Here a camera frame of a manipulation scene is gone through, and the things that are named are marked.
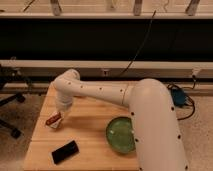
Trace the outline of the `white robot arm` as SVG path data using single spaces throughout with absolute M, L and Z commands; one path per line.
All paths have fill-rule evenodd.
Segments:
M 174 103 L 156 79 L 116 84 L 87 82 L 69 69 L 53 81 L 56 108 L 71 107 L 73 97 L 87 96 L 126 107 L 131 114 L 139 171 L 189 171 Z

